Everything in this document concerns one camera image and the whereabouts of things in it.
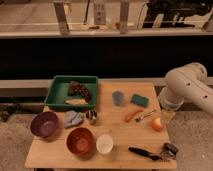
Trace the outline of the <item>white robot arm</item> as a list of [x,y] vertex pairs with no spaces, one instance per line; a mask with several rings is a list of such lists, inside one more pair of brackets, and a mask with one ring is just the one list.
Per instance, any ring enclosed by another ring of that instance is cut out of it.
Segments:
[[188,99],[213,117],[213,89],[204,83],[206,79],[206,68],[197,62],[168,71],[165,87],[158,95],[161,107],[177,111]]

